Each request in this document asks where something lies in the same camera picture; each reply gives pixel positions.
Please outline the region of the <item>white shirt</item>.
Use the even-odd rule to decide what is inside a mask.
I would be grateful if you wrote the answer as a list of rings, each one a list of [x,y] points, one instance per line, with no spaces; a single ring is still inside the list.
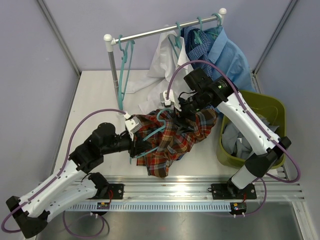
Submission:
[[[160,34],[150,68],[140,79],[130,79],[126,92],[135,94],[150,85],[157,85],[147,91],[140,103],[134,103],[133,112],[148,114],[162,107],[160,94],[167,90],[174,72],[189,61],[186,53],[185,40],[175,31]]]

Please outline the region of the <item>grey shirt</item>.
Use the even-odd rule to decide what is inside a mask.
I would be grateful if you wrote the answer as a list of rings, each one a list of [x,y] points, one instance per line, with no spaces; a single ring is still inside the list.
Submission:
[[[255,153],[253,147],[233,122],[225,116],[222,121],[222,132],[220,134],[222,152],[238,159],[247,160]]]

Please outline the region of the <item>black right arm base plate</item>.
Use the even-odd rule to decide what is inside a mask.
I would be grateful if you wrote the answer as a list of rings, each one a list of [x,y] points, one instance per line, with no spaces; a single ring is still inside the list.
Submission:
[[[231,189],[227,183],[212,183],[207,191],[212,194],[214,200],[256,200],[255,186],[250,183],[243,189]]]

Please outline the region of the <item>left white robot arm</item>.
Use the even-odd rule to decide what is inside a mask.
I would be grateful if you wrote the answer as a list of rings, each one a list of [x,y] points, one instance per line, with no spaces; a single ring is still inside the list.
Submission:
[[[86,199],[111,197],[110,184],[93,172],[108,154],[127,151],[138,156],[152,147],[139,135],[125,130],[116,134],[111,123],[101,123],[72,153],[62,167],[28,194],[11,196],[6,205],[19,231],[27,239],[42,232],[64,210]]]

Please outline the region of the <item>red brown plaid shirt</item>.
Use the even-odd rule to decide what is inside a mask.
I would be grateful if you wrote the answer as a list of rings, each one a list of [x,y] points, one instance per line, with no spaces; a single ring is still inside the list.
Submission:
[[[156,115],[159,110],[154,110],[146,115],[136,115],[142,125],[137,132],[142,139],[163,125],[163,123],[157,121]],[[146,167],[149,176],[167,177],[169,168],[174,161],[180,160],[186,153],[191,151],[195,144],[208,137],[212,128],[216,125],[218,114],[211,108],[196,113],[195,117],[194,132],[177,133],[178,126],[174,123],[174,112],[164,111],[159,117],[165,120],[166,127],[164,132],[158,132],[147,140],[151,144],[151,148],[148,150],[155,147],[158,147],[158,149],[143,157],[136,158],[136,165]]]

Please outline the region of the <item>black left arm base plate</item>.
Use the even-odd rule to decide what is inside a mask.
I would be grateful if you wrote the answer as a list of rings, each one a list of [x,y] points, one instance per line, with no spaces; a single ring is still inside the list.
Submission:
[[[93,197],[89,200],[122,200],[124,196],[125,185],[122,183],[110,183],[108,188],[98,189]]]

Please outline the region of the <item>teal hanger of plaid shirt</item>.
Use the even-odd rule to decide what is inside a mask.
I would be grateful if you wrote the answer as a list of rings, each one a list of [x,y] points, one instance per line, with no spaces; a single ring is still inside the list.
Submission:
[[[157,128],[156,130],[154,130],[153,132],[151,132],[150,134],[148,134],[148,135],[143,139],[143,141],[146,142],[150,137],[154,136],[155,134],[157,134],[157,133],[159,133],[159,132],[161,132],[161,133],[164,132],[164,130],[165,130],[165,128],[166,128],[166,121],[165,121],[164,119],[160,119],[160,115],[161,115],[163,112],[166,112],[166,111],[169,112],[169,113],[173,113],[173,112],[174,112],[174,111],[173,111],[172,109],[170,109],[170,108],[164,108],[164,109],[159,110],[159,112],[158,112],[157,115],[156,115],[156,120],[157,120],[158,122],[160,122],[160,123],[163,123],[163,125],[162,125],[161,127]],[[132,158],[134,158],[134,159],[141,158],[141,157],[143,157],[143,156],[145,156],[145,155],[147,155],[147,154],[149,154],[149,153],[152,153],[153,151],[156,151],[158,148],[159,148],[159,147],[157,146],[157,147],[152,148],[152,149],[150,149],[150,150],[148,150],[148,151],[144,151],[143,153],[141,153],[141,154],[139,154],[139,155],[135,155],[135,156],[131,157],[130,160],[129,160],[129,163],[132,164]]]

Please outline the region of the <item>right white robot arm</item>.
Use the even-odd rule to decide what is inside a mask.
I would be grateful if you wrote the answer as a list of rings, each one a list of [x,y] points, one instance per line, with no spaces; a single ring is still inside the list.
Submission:
[[[262,122],[228,77],[212,80],[201,68],[197,68],[183,79],[194,94],[186,100],[179,100],[181,116],[191,117],[212,106],[235,125],[253,150],[253,154],[226,183],[228,195],[239,198],[247,185],[262,178],[287,153],[292,142],[286,136],[278,136]]]

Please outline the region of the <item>teal hanger of white shirt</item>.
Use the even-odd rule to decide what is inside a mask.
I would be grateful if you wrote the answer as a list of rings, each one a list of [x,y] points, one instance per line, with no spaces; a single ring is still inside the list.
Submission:
[[[167,38],[168,38],[168,41],[169,41],[169,43],[171,45],[171,48],[172,48],[172,50],[173,50],[173,52],[175,54],[175,57],[177,59],[179,59],[179,54],[178,54],[176,48],[178,48],[179,50],[182,50],[182,43],[181,43],[181,39],[180,39],[181,38],[181,26],[180,26],[180,23],[178,21],[175,24],[177,26],[178,33],[177,33],[177,35],[174,35],[174,43],[171,40],[170,36],[168,36]]]

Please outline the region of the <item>teal hanger of grey shirt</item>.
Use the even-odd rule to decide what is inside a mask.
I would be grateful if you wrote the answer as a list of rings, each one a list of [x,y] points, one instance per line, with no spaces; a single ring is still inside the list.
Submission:
[[[119,50],[122,52],[122,57],[121,57],[121,67],[120,67],[120,73],[118,78],[118,90],[117,90],[117,103],[121,111],[124,109],[123,101],[125,99],[125,95],[127,92],[127,85],[129,81],[131,64],[133,59],[133,51],[135,46],[135,41],[129,40],[126,42],[125,47],[122,48],[122,41],[121,41],[122,37],[123,36],[121,34],[118,36],[118,39],[119,39],[118,47],[119,47]],[[126,70],[126,77],[124,79],[126,64],[127,64],[127,70]]]

